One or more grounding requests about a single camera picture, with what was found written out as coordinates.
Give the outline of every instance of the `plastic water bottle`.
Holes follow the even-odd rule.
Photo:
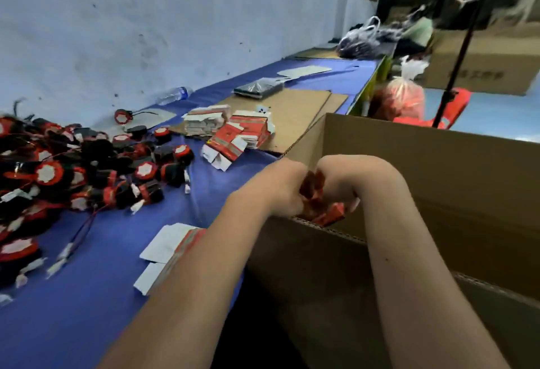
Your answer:
[[[173,101],[187,100],[192,93],[193,89],[191,87],[174,87],[165,92],[159,92],[154,96],[154,99],[156,104],[165,106]]]

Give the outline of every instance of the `table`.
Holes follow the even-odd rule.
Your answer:
[[[200,89],[190,100],[165,106],[178,114],[170,124],[177,123],[179,116],[193,107],[225,99],[236,86],[312,64],[332,67],[333,71],[291,81],[288,87],[347,94],[347,101],[338,111],[342,114],[353,105],[376,68],[372,61],[281,60]],[[196,152],[203,144],[182,137],[173,140],[173,144],[183,143]],[[56,276],[45,280],[43,268],[29,275],[24,288],[4,291],[15,301],[0,308],[0,367],[94,368],[146,300],[133,283],[147,265],[138,256],[159,229],[176,222],[208,227],[226,197],[274,160],[265,152],[246,151],[223,173],[197,155],[189,168],[191,195],[185,195],[183,188],[166,187],[163,202],[145,206],[136,215],[118,210],[99,213],[84,244]],[[49,257],[45,267],[54,262],[86,217],[66,211],[53,228],[38,238]]]

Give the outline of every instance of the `forearm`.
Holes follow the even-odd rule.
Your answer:
[[[401,175],[387,169],[364,180],[356,188],[394,367],[508,368],[444,264]]]
[[[234,287],[267,216],[257,198],[229,196],[99,368],[210,367]]]

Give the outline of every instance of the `floor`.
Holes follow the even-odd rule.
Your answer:
[[[442,90],[426,89],[426,119],[435,117]],[[452,130],[540,142],[540,74],[526,96],[474,93]]]

